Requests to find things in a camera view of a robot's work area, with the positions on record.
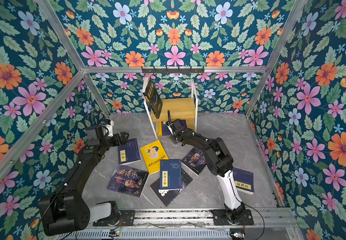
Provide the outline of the navy book yellow label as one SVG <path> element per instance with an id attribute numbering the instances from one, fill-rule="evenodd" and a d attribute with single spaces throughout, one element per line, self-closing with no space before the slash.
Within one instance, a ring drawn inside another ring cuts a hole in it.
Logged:
<path id="1" fill-rule="evenodd" d="M 181 190 L 182 168 L 180 159 L 160 161 L 160 190 Z"/>
<path id="2" fill-rule="evenodd" d="M 188 127 L 186 120 L 180 120 L 180 123 L 184 128 Z M 169 136 L 169 135 L 171 135 L 171 132 L 170 132 L 168 126 L 166 125 L 165 122 L 162 122 L 162 136 Z"/>

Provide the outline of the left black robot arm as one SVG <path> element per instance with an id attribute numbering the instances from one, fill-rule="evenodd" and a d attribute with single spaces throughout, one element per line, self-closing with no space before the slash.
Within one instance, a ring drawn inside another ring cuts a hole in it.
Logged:
<path id="1" fill-rule="evenodd" d="M 78 159 L 65 181 L 39 201 L 42 225 L 46 236 L 55 236 L 84 230 L 90 223 L 106 221 L 116 225 L 121 213 L 115 201 L 88 206 L 82 198 L 84 187 L 94 168 L 111 147 L 127 143 L 129 134 L 99 136 L 87 141 L 78 153 Z"/>

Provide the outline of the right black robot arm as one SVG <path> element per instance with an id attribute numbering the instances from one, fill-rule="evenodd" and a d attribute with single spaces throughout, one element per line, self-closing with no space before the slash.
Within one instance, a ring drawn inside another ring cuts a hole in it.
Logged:
<path id="1" fill-rule="evenodd" d="M 167 126 L 175 144 L 190 145 L 203 152 L 208 169 L 217 177 L 223 191 L 226 219 L 232 225 L 239 223 L 246 207 L 235 185 L 234 159 L 224 141 L 221 138 L 207 138 L 190 128 L 185 128 L 179 119 L 168 120 Z"/>

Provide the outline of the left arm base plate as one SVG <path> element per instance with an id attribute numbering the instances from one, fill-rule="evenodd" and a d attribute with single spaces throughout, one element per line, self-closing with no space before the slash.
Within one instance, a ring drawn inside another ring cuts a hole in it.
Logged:
<path id="1" fill-rule="evenodd" d="M 110 215 L 107 218 L 93 222 L 94 227 L 130 227 L 135 220 L 134 210 L 120 210 L 117 215 Z"/>

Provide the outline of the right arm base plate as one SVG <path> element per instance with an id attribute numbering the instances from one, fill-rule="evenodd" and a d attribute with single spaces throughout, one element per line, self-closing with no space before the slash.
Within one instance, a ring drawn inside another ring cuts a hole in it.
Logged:
<path id="1" fill-rule="evenodd" d="M 213 221 L 215 226 L 253 226 L 254 219 L 252 217 L 251 210 L 245 210 L 242 217 L 235 223 L 232 224 L 226 216 L 226 210 L 211 210 L 213 214 Z"/>

